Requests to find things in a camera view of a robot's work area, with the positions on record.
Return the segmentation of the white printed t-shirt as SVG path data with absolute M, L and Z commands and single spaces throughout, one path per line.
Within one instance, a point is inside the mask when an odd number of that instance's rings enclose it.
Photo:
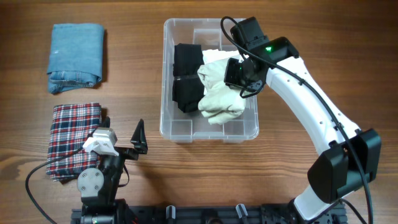
M 211 62 L 215 62 L 217 60 L 223 60 L 226 58 L 236 58 L 241 60 L 241 55 L 239 54 L 239 52 L 237 50 L 235 51 L 223 51 L 223 50 L 203 50 L 202 51 L 203 54 L 203 61 L 204 64 L 208 64 Z

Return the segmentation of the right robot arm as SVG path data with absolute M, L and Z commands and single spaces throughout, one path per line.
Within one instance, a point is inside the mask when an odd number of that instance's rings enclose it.
M 285 205 L 264 205 L 263 215 L 287 223 L 314 223 L 321 217 L 338 222 L 335 209 L 346 203 L 348 194 L 363 189 L 366 223 L 372 223 L 369 184 L 376 178 L 379 163 L 378 133 L 363 131 L 331 102 L 287 38 L 232 35 L 229 40 L 244 61 L 228 62 L 227 84 L 238 87 L 245 98 L 269 86 L 296 115 L 318 154 L 307 172 L 308 187 Z

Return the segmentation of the black garment with tape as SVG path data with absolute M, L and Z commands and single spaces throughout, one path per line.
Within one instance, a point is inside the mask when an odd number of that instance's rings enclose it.
M 197 73 L 204 64 L 201 45 L 179 43 L 174 50 L 172 100 L 183 113 L 191 113 L 198 109 L 205 91 Z

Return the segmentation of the cream garment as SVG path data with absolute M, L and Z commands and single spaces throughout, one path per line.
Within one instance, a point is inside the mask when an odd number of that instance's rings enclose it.
M 206 89 L 204 97 L 198 103 L 198 110 L 210 124 L 225 124 L 241 116 L 246 100 L 240 97 L 240 91 L 231 89 L 224 83 L 228 58 L 201 65 L 197 73 Z

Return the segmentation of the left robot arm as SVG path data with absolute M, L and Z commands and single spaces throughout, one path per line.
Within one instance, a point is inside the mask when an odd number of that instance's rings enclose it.
M 73 210 L 72 223 L 138 223 L 139 219 L 124 199 L 117 199 L 122 173 L 128 173 L 127 160 L 136 161 L 140 154 L 147 154 L 148 145 L 144 131 L 144 120 L 140 119 L 131 137 L 133 147 L 117 147 L 117 137 L 110 128 L 107 117 L 83 144 L 86 152 L 100 156 L 99 164 L 87 168 L 78 176 L 77 187 L 81 193 L 81 210 Z

